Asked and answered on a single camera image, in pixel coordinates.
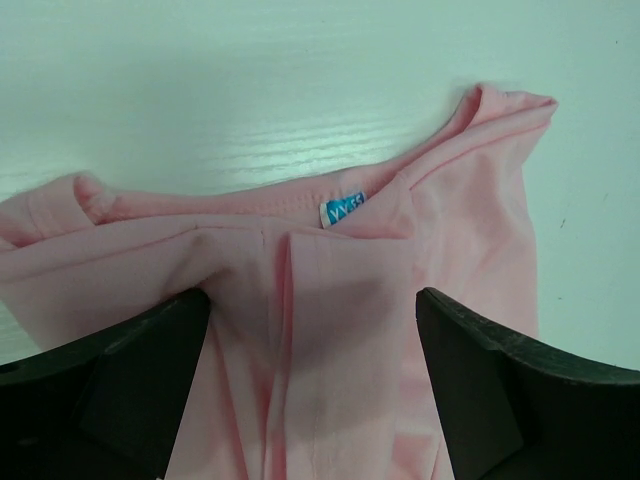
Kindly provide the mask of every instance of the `clothing tag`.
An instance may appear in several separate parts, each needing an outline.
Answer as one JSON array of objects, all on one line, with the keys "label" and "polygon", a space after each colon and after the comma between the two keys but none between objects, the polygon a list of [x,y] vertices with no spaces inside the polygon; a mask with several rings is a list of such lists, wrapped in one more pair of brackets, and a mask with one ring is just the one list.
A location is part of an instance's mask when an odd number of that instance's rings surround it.
[{"label": "clothing tag", "polygon": [[329,200],[320,205],[320,221],[322,228],[330,227],[338,223],[344,217],[353,212],[367,200],[364,192],[341,198],[339,200]]}]

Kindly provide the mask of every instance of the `pink fabric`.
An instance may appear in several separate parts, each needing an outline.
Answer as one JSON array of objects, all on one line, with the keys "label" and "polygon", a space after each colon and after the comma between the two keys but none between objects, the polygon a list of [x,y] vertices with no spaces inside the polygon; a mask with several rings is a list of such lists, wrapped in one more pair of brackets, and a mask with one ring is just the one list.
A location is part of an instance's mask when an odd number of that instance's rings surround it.
[{"label": "pink fabric", "polygon": [[[478,86],[400,158],[217,197],[55,180],[0,204],[0,298],[50,349],[210,295],[170,479],[451,479],[415,293],[536,334],[521,165],[555,109]],[[320,203],[361,190],[321,229]]]}]

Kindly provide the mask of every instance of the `wood grain texture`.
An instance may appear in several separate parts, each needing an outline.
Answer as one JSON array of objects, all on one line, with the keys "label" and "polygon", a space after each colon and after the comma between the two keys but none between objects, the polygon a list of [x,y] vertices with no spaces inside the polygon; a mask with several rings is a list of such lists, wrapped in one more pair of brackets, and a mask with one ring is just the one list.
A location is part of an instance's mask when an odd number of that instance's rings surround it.
[{"label": "wood grain texture", "polygon": [[[0,198],[87,169],[242,190],[396,155],[476,81],[551,94],[526,170],[541,332],[640,366],[639,22],[634,0],[4,1]],[[0,363],[32,353],[0,317]]]}]

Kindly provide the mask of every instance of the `seam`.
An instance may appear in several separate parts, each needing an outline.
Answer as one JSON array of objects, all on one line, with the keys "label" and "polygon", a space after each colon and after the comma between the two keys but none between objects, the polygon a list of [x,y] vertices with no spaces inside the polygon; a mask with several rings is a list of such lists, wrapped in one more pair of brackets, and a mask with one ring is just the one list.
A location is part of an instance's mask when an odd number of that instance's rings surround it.
[{"label": "seam", "polygon": [[327,194],[323,194],[323,195],[303,194],[303,195],[296,195],[293,197],[285,197],[277,200],[271,200],[268,202],[261,202],[261,204],[257,206],[255,205],[250,207],[245,206],[240,208],[239,211],[244,213],[270,212],[271,210],[290,211],[290,210],[295,210],[300,206],[310,205],[315,202],[322,202],[325,195]]},{"label": "seam", "polygon": [[[545,103],[545,104],[543,104],[543,105],[534,106],[534,107],[526,108],[526,109],[524,109],[524,110],[518,110],[518,111],[515,111],[515,112],[511,112],[511,113],[509,113],[509,114],[507,114],[507,115],[502,116],[502,118],[508,118],[508,117],[510,117],[510,116],[514,116],[514,115],[522,114],[523,112],[528,112],[528,111],[532,111],[532,110],[537,110],[537,109],[541,109],[541,108],[545,108],[545,107],[549,107],[549,106],[551,106],[549,103]],[[455,111],[454,111],[454,113],[453,113],[452,117],[451,117],[451,118],[450,118],[450,119],[449,119],[449,120],[444,124],[444,126],[443,126],[442,128],[440,128],[440,129],[439,129],[439,130],[437,130],[433,135],[431,135],[431,136],[429,136],[429,138],[427,138],[427,140],[424,142],[424,145],[428,145],[428,144],[430,144],[433,140],[437,140],[438,134],[439,134],[440,132],[442,132],[444,129],[446,129],[446,128],[450,125],[451,121],[456,117],[456,115],[458,115],[458,113],[460,112],[459,108],[460,108],[460,106],[458,106],[458,107],[455,109]],[[479,110],[480,110],[480,107],[478,107],[478,110],[474,113],[473,118],[472,118],[472,119],[470,120],[470,122],[469,122],[469,125],[473,122],[473,119],[475,119],[475,117],[478,115]],[[420,155],[417,155],[417,156],[416,156],[416,158],[415,158],[411,163],[414,163],[414,162],[415,162],[415,161],[417,161],[420,157],[422,157],[422,156],[424,156],[424,155],[426,155],[426,154],[428,154],[428,153],[432,152],[433,150],[435,150],[436,148],[440,147],[441,145],[444,145],[444,144],[448,143],[449,141],[453,140],[454,138],[458,137],[459,135],[461,135],[461,134],[463,134],[463,133],[465,133],[465,132],[471,131],[472,129],[476,128],[477,126],[480,126],[480,125],[486,125],[487,123],[492,122],[492,121],[495,121],[495,120],[496,120],[496,119],[490,119],[490,120],[487,120],[487,121],[485,121],[485,122],[481,122],[481,123],[479,123],[479,124],[477,124],[477,125],[472,125],[472,126],[465,125],[465,126],[464,126],[463,128],[461,128],[459,131],[454,132],[453,134],[449,135],[449,136],[448,136],[448,138],[441,139],[442,141],[438,141],[438,142],[437,142],[435,145],[433,145],[431,148],[427,149],[425,152],[422,152]],[[456,157],[451,158],[451,159],[449,159],[449,160],[445,161],[444,163],[442,163],[442,164],[440,164],[440,165],[438,165],[438,166],[434,167],[431,171],[429,171],[429,172],[425,175],[425,177],[426,177],[427,175],[430,175],[431,173],[433,173],[436,169],[438,169],[438,168],[440,168],[440,167],[442,167],[442,166],[444,166],[444,165],[448,164],[449,162],[451,162],[451,161],[453,161],[453,160],[456,160],[458,157],[460,157],[460,156],[462,156],[462,155],[465,155],[466,153],[469,153],[469,152],[471,152],[471,151],[475,150],[476,148],[482,148],[482,147],[484,147],[484,146],[486,146],[486,145],[489,145],[489,144],[491,144],[491,143],[493,143],[493,142],[501,141],[501,140],[503,140],[503,139],[505,139],[505,138],[509,138],[509,137],[512,137],[512,136],[517,136],[517,135],[521,135],[521,134],[524,134],[524,133],[529,133],[529,132],[531,132],[531,131],[535,131],[535,130],[537,130],[537,129],[539,129],[539,128],[542,128],[542,127],[548,127],[548,126],[550,125],[550,123],[551,123],[551,121],[547,121],[547,122],[545,122],[545,123],[544,123],[544,124],[542,124],[542,125],[539,125],[539,126],[536,126],[536,127],[532,127],[532,128],[530,128],[530,129],[517,130],[517,131],[514,131],[514,132],[510,132],[510,133],[508,133],[508,134],[506,134],[506,135],[504,135],[504,136],[502,136],[502,137],[500,137],[500,138],[497,138],[497,139],[494,139],[494,140],[490,140],[490,141],[485,142],[485,143],[483,143],[483,144],[481,144],[481,145],[476,145],[476,146],[474,146],[474,147],[471,147],[470,149],[466,150],[466,151],[465,151],[465,152],[463,152],[462,154],[457,155]],[[411,156],[411,153],[412,153],[412,150],[410,150],[410,151],[408,151],[408,152],[405,152],[405,153],[402,153],[402,154],[398,155],[396,158],[389,159],[389,160],[387,160],[387,162],[393,162],[394,160],[397,160],[398,158],[402,158],[402,157],[404,157],[405,155],[406,155],[406,156]],[[367,167],[367,166],[369,166],[369,165],[361,165],[361,166],[356,166],[356,167],[354,167],[354,168]],[[395,172],[395,174],[394,174],[394,176],[395,176],[395,175],[397,175],[398,173],[402,172],[405,168],[406,168],[406,166],[405,166],[404,168],[402,168],[402,169],[400,169],[400,170],[396,171],[396,172]],[[300,209],[300,208],[315,209],[315,208],[317,208],[317,203],[324,201],[324,199],[325,199],[325,197],[326,197],[326,195],[327,195],[327,194],[325,194],[325,195],[315,195],[315,196],[305,196],[305,195],[300,195],[300,196],[297,196],[297,197],[290,197],[290,198],[285,197],[285,198],[279,199],[279,200],[277,200],[277,201],[271,201],[271,202],[269,202],[269,203],[267,203],[267,204],[263,204],[263,206],[262,206],[262,207],[264,208],[263,210],[261,210],[261,209],[260,209],[260,207],[256,208],[255,210],[254,210],[253,208],[251,208],[251,207],[250,207],[250,208],[248,208],[247,210],[248,210],[248,211],[256,211],[256,212],[260,212],[260,211],[270,212],[272,207],[275,207],[275,208],[281,207],[281,208],[282,208],[282,210],[280,210],[280,212],[290,212],[290,211],[298,210],[298,209]],[[336,190],[333,190],[333,191],[331,192],[331,195],[335,195],[335,194],[336,194]],[[311,204],[311,205],[304,205],[305,203],[307,203],[307,202],[309,202],[309,201],[311,201],[311,202],[312,202],[312,204]]]},{"label": "seam", "polygon": [[450,158],[449,160],[447,160],[445,162],[442,162],[441,164],[436,165],[435,167],[433,167],[431,170],[429,170],[427,173],[425,173],[422,177],[420,177],[420,179],[416,180],[414,182],[414,184],[411,187],[409,187],[409,190],[413,190],[416,187],[416,185],[418,185],[419,183],[422,183],[428,176],[434,174],[436,171],[440,170],[442,167],[445,167],[445,166],[449,165],[450,163],[455,162],[456,160],[460,159],[461,157],[463,157],[463,156],[465,156],[465,155],[467,155],[467,154],[469,154],[469,153],[471,153],[471,152],[473,152],[475,150],[478,150],[480,148],[486,147],[488,145],[492,145],[494,143],[501,142],[501,141],[506,140],[506,139],[511,138],[511,137],[516,137],[518,135],[524,135],[526,133],[535,132],[536,130],[548,128],[549,125],[551,125],[551,122],[545,122],[542,125],[538,125],[536,127],[528,128],[526,130],[518,130],[517,132],[511,132],[511,133],[508,133],[507,135],[503,135],[502,137],[494,138],[493,140],[489,140],[487,142],[481,143],[480,145],[475,145],[475,146],[463,151],[462,153]]}]

